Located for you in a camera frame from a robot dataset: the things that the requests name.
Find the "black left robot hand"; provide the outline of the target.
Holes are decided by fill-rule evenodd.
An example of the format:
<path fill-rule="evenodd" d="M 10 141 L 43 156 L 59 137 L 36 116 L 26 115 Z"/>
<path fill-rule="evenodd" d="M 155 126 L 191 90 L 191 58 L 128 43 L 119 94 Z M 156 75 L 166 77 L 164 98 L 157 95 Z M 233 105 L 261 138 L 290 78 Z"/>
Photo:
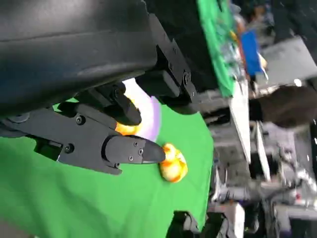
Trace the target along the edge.
<path fill-rule="evenodd" d="M 41 155 L 112 175 L 160 163 L 159 145 L 116 129 L 142 120 L 125 96 L 130 78 L 174 111 L 196 112 L 185 58 L 144 1 L 1 1 L 1 137 L 32 138 Z"/>

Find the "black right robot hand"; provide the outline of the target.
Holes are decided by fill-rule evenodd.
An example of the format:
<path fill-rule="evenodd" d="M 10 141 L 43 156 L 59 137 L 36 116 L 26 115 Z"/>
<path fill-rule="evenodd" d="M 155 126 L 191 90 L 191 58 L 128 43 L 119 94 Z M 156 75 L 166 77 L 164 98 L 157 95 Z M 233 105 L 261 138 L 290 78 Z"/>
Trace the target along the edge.
<path fill-rule="evenodd" d="M 167 238 L 234 238 L 234 226 L 223 213 L 207 213 L 202 230 L 194 216 L 186 211 L 175 211 Z"/>

